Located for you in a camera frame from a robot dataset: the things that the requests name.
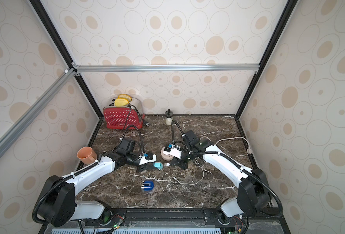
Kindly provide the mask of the teal USB wall charger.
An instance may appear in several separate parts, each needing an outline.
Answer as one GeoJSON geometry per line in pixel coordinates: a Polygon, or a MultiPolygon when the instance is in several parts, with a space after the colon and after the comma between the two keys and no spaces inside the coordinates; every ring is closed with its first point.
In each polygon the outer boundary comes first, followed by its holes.
{"type": "Polygon", "coordinates": [[[158,169],[158,170],[162,170],[163,169],[163,164],[160,162],[154,162],[153,166],[158,169]]]}

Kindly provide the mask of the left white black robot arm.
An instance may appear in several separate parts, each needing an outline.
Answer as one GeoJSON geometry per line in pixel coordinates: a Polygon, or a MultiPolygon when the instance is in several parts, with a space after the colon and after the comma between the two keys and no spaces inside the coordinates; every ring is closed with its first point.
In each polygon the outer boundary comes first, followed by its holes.
{"type": "Polygon", "coordinates": [[[76,200],[76,196],[91,183],[124,165],[135,166],[137,172],[162,169],[157,156],[144,150],[143,141],[140,141],[136,154],[133,153],[134,146],[133,140],[122,136],[112,151],[102,153],[100,159],[88,166],[62,177],[53,175],[48,178],[32,210],[32,220],[39,224],[50,223],[54,227],[84,219],[108,225],[113,213],[106,203],[76,200]]]}

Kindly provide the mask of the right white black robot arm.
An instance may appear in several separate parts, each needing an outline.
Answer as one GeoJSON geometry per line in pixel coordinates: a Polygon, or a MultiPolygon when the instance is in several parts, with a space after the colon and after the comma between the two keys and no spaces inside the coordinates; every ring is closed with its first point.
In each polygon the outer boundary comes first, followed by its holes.
{"type": "Polygon", "coordinates": [[[283,215],[281,200],[269,186],[266,174],[261,169],[253,170],[240,164],[223,153],[211,140],[200,139],[192,130],[183,132],[175,120],[171,127],[179,129],[183,145],[179,147],[175,139],[166,144],[163,153],[172,156],[172,166],[186,170],[190,161],[200,158],[222,172],[238,189],[236,197],[218,206],[216,215],[221,223],[228,223],[230,218],[243,214],[246,217],[263,214],[273,218],[283,215]]]}

